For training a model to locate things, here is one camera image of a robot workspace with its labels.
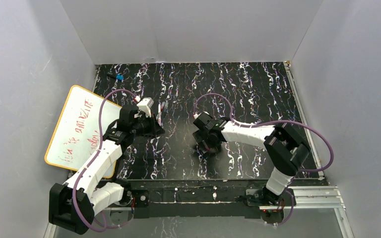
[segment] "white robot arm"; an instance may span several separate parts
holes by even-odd
[[[55,183],[50,190],[49,222],[78,234],[84,234],[88,227],[79,218],[72,203],[72,191],[76,186],[76,198],[79,210],[88,223],[94,216],[123,197],[124,188],[108,182],[96,190],[96,186],[107,169],[138,136],[154,138],[165,131],[151,113],[153,100],[144,98],[137,108],[122,107],[119,119],[112,122],[103,135],[102,148],[96,156],[96,150],[84,165],[63,184]]]
[[[265,204],[276,204],[290,184],[311,148],[288,123],[254,128],[235,125],[229,118],[215,119],[208,113],[195,115],[198,131],[193,136],[203,153],[216,152],[222,142],[242,142],[265,149],[274,170],[260,198]]]

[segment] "black marble surface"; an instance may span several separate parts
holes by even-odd
[[[106,76],[116,72],[117,81]],[[119,179],[268,179],[274,166],[266,151],[243,143],[223,144],[223,150],[203,156],[195,149],[192,107],[196,99],[214,92],[227,97],[238,121],[262,122],[277,119],[301,121],[282,62],[156,63],[100,65],[94,93],[105,96],[125,88],[135,94],[168,102],[159,138],[138,138],[119,160]],[[132,104],[129,95],[114,94],[111,101]],[[229,108],[217,97],[202,99],[198,111],[215,117],[228,116]],[[297,128],[305,138],[305,132]],[[315,169],[313,157],[304,163]],[[299,178],[318,178],[317,173],[299,173]]]

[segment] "purple cable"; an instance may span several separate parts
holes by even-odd
[[[90,167],[90,165],[94,162],[94,160],[96,160],[97,156],[100,154],[100,150],[103,146],[103,129],[102,129],[102,126],[101,126],[101,114],[102,114],[102,111],[103,111],[103,105],[104,103],[107,101],[107,99],[114,93],[117,93],[117,92],[126,92],[126,93],[129,93],[133,96],[133,98],[136,97],[136,95],[129,91],[129,90],[126,90],[126,89],[116,89],[112,92],[110,92],[104,99],[103,99],[103,102],[101,103],[101,106],[100,106],[100,111],[99,111],[99,119],[98,119],[98,124],[99,124],[99,133],[100,133],[100,144],[99,144],[99,148],[97,149],[97,153],[94,155],[94,157],[90,160],[90,162],[87,164],[87,167]],[[79,183],[79,180],[82,178],[82,176],[84,175],[85,171],[87,171],[87,169],[83,169],[81,171],[81,173],[79,174],[78,178],[76,179],[74,185],[73,185],[73,189],[72,189],[72,201],[73,201],[73,206],[75,208],[75,211],[76,213],[78,214],[79,218],[81,219],[81,221],[88,227],[90,228],[91,230],[95,231],[95,232],[104,232],[106,229],[107,229],[107,221],[106,221],[106,218],[103,216],[103,221],[104,221],[104,225],[102,229],[100,228],[96,228],[94,226],[92,226],[90,223],[88,223],[87,219],[85,219],[84,215],[81,213],[79,207],[78,207],[78,201],[76,200],[76,187],[78,186],[78,183]]]
[[[329,168],[331,166],[331,164],[333,163],[333,161],[334,161],[334,150],[332,149],[331,144],[329,143],[329,141],[321,133],[319,133],[314,128],[312,128],[312,127],[310,127],[308,125],[302,124],[300,122],[293,121],[293,120],[273,120],[273,121],[268,121],[268,122],[259,123],[259,124],[247,124],[247,123],[238,122],[238,121],[233,119],[233,111],[234,111],[233,105],[230,103],[229,100],[227,100],[226,97],[224,97],[221,94],[218,94],[218,93],[207,93],[207,94],[204,94],[204,95],[200,96],[196,100],[195,104],[193,105],[193,114],[196,114],[196,106],[198,104],[198,101],[201,100],[202,98],[206,97],[206,96],[218,96],[218,97],[224,99],[224,101],[226,101],[228,103],[228,105],[229,105],[229,107],[231,109],[231,111],[230,111],[230,119],[231,119],[231,121],[233,123],[237,124],[238,126],[245,127],[245,128],[256,128],[256,127],[260,127],[260,126],[275,125],[275,124],[279,124],[279,123],[291,123],[291,124],[298,125],[298,126],[301,126],[303,128],[306,128],[306,129],[310,130],[311,132],[315,133],[316,135],[318,135],[324,141],[324,143],[326,144],[326,146],[329,149],[329,155],[330,155],[329,162],[328,162],[327,165],[325,165],[325,166],[323,166],[322,168],[319,168],[319,169],[315,169],[315,170],[305,170],[305,169],[302,169],[300,171],[307,172],[307,173],[320,172],[320,171],[324,171],[327,168]]]
[[[103,212],[100,212],[101,216],[103,217],[103,221],[104,223],[106,224],[106,217],[104,216]],[[123,227],[123,226],[126,226],[127,224],[129,224],[129,222],[132,221],[132,219],[130,219],[129,221],[121,224],[121,225],[117,225],[117,226],[111,226],[111,227],[107,227],[107,229],[116,229],[116,228],[119,228],[119,227]],[[99,225],[99,226],[102,226],[104,227],[104,224],[101,224],[96,218],[94,218],[94,221]]]

